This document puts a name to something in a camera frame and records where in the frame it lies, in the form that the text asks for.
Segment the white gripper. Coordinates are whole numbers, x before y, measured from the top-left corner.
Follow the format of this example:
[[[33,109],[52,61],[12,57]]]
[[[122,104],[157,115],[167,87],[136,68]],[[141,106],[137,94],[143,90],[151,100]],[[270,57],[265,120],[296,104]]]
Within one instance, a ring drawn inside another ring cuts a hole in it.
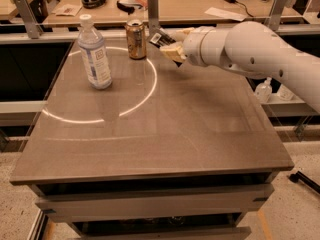
[[[160,47],[161,53],[168,59],[183,63],[186,59],[195,66],[206,67],[201,55],[202,41],[213,30],[213,27],[188,27],[175,30],[171,38],[176,42]]]

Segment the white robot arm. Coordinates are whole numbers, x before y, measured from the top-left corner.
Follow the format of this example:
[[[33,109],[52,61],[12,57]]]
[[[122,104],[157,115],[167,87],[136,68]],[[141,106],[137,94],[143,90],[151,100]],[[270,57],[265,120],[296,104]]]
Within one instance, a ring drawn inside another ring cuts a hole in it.
[[[195,28],[160,51],[181,63],[214,65],[253,79],[271,77],[320,112],[320,58],[292,47],[260,23]]]

